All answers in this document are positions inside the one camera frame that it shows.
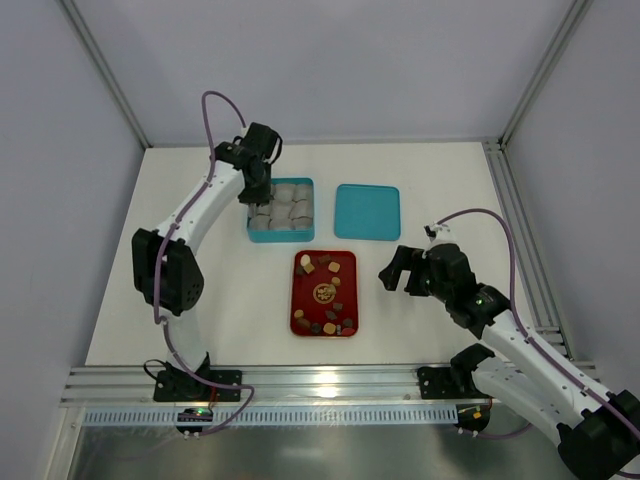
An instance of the purple cable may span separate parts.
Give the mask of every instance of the purple cable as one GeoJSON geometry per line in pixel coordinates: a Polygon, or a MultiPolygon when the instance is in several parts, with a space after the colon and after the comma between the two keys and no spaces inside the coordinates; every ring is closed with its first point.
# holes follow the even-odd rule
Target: purple cable
{"type": "Polygon", "coordinates": [[[193,205],[198,201],[198,199],[202,196],[202,194],[207,190],[207,187],[208,187],[207,184],[211,183],[211,180],[213,179],[213,175],[215,172],[217,159],[216,159],[216,152],[215,152],[215,144],[213,142],[213,135],[211,134],[211,125],[209,125],[209,113],[207,112],[207,97],[211,95],[219,97],[223,99],[225,102],[227,102],[231,106],[231,108],[233,108],[233,110],[238,114],[238,118],[240,119],[240,123],[242,124],[242,127],[245,128],[247,126],[247,122],[245,122],[244,117],[242,116],[242,113],[240,113],[240,110],[238,109],[236,104],[233,103],[233,101],[231,101],[229,97],[227,97],[226,95],[220,92],[216,92],[214,90],[207,90],[202,94],[202,98],[200,99],[200,105],[202,106],[202,118],[204,120],[204,129],[207,132],[207,142],[209,143],[209,151],[210,151],[209,173],[207,173],[207,181],[202,184],[202,186],[200,187],[200,189],[198,189],[195,195],[191,197],[191,199],[187,202],[187,204],[180,210],[180,212],[178,213],[178,216],[175,218],[174,222],[169,227],[169,231],[167,232],[165,237],[162,239],[162,243],[160,244],[160,248],[158,249],[158,256],[156,257],[156,264],[155,264],[154,278],[153,278],[153,318],[154,318],[154,321],[156,322],[156,325],[158,325],[163,318],[160,316],[160,302],[159,300],[156,301],[156,299],[160,298],[160,271],[162,270],[162,257],[164,257],[164,252],[167,249],[167,245],[169,245],[169,241],[171,240],[171,237],[173,236],[176,230],[180,229],[180,222],[182,221],[184,216],[187,214],[187,212],[191,209],[191,207],[193,207],[193,205]]]}
{"type": "Polygon", "coordinates": [[[464,428],[458,429],[458,432],[465,435],[474,435],[476,438],[482,438],[483,440],[510,440],[512,438],[517,438],[524,433],[527,433],[532,428],[533,428],[533,425],[530,423],[527,423],[520,430],[516,430],[515,432],[505,433],[501,435],[495,435],[493,433],[482,433],[482,432],[475,433],[475,431],[473,430],[466,430],[464,428]]]}
{"type": "Polygon", "coordinates": [[[164,340],[165,340],[165,342],[167,342],[167,347],[169,347],[169,353],[171,353],[171,355],[173,355],[173,358],[176,359],[176,362],[178,362],[178,365],[180,365],[180,367],[187,374],[189,374],[189,376],[192,377],[194,380],[197,380],[198,382],[202,383],[203,385],[208,385],[209,387],[214,387],[214,388],[221,388],[221,389],[226,389],[226,390],[249,390],[249,396],[244,401],[244,403],[240,406],[240,408],[238,408],[238,410],[236,410],[233,413],[233,415],[231,415],[224,422],[216,425],[215,427],[211,427],[210,429],[203,431],[202,433],[200,433],[200,436],[204,437],[206,435],[211,435],[212,433],[219,432],[220,430],[224,429],[227,425],[229,425],[231,422],[233,422],[236,418],[238,418],[238,416],[244,411],[244,409],[247,408],[249,403],[251,403],[251,400],[253,400],[253,395],[256,393],[256,389],[252,385],[225,385],[225,384],[222,384],[222,383],[211,382],[209,380],[206,380],[206,379],[200,377],[198,374],[193,372],[184,363],[184,361],[182,360],[182,358],[180,357],[178,352],[176,352],[176,349],[173,346],[173,343],[171,342],[171,338],[169,337],[169,326],[166,323],[164,323],[162,325],[162,331],[164,333],[164,340]]]}
{"type": "Polygon", "coordinates": [[[206,431],[202,432],[200,434],[200,436],[210,435],[212,433],[219,432],[220,430],[225,428],[229,423],[231,423],[233,420],[235,420],[238,417],[238,415],[240,415],[245,408],[247,408],[247,405],[249,405],[249,402],[251,402],[251,400],[253,399],[253,395],[255,393],[255,389],[251,385],[225,385],[225,384],[222,384],[222,383],[210,382],[209,380],[206,380],[206,379],[201,378],[200,376],[198,376],[194,371],[192,371],[185,364],[185,362],[180,357],[180,354],[176,351],[176,349],[175,349],[175,347],[174,347],[174,345],[173,345],[173,343],[171,341],[171,338],[169,336],[169,327],[168,327],[167,322],[166,322],[167,319],[166,319],[166,317],[160,315],[160,276],[161,276],[160,274],[161,274],[161,269],[162,269],[162,257],[164,257],[164,252],[166,251],[167,245],[169,244],[169,241],[171,240],[171,237],[176,232],[176,230],[180,229],[180,222],[182,221],[184,216],[187,214],[189,209],[191,209],[191,207],[193,207],[193,205],[198,201],[198,199],[206,191],[206,189],[209,187],[209,183],[211,182],[211,180],[214,177],[215,164],[216,164],[216,154],[215,154],[215,145],[214,145],[214,142],[213,142],[213,135],[211,134],[211,127],[209,125],[209,115],[207,113],[207,97],[210,96],[210,95],[222,98],[224,101],[226,101],[231,106],[231,108],[233,108],[235,110],[235,112],[238,114],[238,118],[240,119],[240,123],[242,123],[242,126],[243,127],[247,126],[247,124],[246,124],[246,122],[244,120],[244,117],[240,113],[240,110],[235,105],[235,103],[233,103],[231,101],[231,99],[229,99],[227,96],[223,95],[220,92],[216,92],[216,91],[213,91],[213,90],[208,90],[208,91],[206,91],[206,92],[204,92],[202,94],[202,99],[201,99],[202,117],[204,119],[204,126],[205,126],[205,130],[207,132],[207,141],[209,142],[209,150],[211,152],[211,154],[209,156],[209,160],[210,160],[209,173],[207,174],[206,182],[204,182],[202,184],[202,186],[193,195],[193,197],[191,197],[191,199],[189,199],[189,201],[185,204],[185,206],[182,207],[182,209],[180,210],[180,212],[176,216],[175,220],[173,221],[173,223],[169,227],[169,230],[168,230],[167,234],[162,239],[162,243],[160,244],[160,248],[158,249],[158,256],[156,257],[155,272],[154,272],[154,279],[153,279],[153,318],[154,318],[154,321],[155,321],[156,325],[162,323],[162,330],[163,330],[163,333],[164,333],[164,339],[165,339],[165,342],[167,343],[167,347],[169,348],[169,352],[171,353],[171,355],[173,355],[173,358],[176,359],[176,362],[178,362],[180,367],[190,377],[192,377],[194,380],[200,382],[203,385],[207,385],[207,386],[210,386],[210,387],[219,388],[219,389],[223,389],[223,390],[226,389],[226,390],[249,390],[250,391],[249,396],[245,400],[244,404],[233,415],[231,415],[228,419],[226,419],[220,425],[216,425],[215,427],[212,427],[209,430],[206,430],[206,431]]]}
{"type": "Polygon", "coordinates": [[[579,378],[576,378],[571,372],[569,372],[566,368],[564,368],[560,363],[558,363],[551,355],[547,353],[547,351],[540,345],[534,338],[526,336],[527,330],[525,329],[524,323],[520,319],[520,315],[518,315],[518,310],[516,308],[516,255],[515,255],[515,245],[513,241],[513,235],[511,234],[511,230],[507,225],[507,222],[498,215],[497,213],[488,210],[486,208],[469,208],[467,210],[461,210],[456,213],[452,213],[444,217],[438,223],[445,223],[453,218],[460,217],[462,215],[467,215],[469,213],[484,213],[485,215],[489,215],[495,218],[502,230],[507,237],[507,244],[509,246],[509,301],[511,305],[511,313],[513,313],[513,318],[516,322],[516,325],[520,329],[520,332],[525,335],[525,339],[529,341],[531,346],[552,366],[554,366],[560,373],[562,373],[569,381],[571,381],[574,385],[576,385],[580,390],[584,391],[587,395],[593,398],[596,402],[606,408],[613,416],[615,416],[618,420],[620,420],[625,427],[627,427],[631,433],[636,437],[638,441],[640,441],[640,430],[636,428],[628,419],[624,417],[618,410],[616,410],[611,404],[609,404],[604,398],[600,395],[592,391],[587,385],[582,383],[579,378]]]}

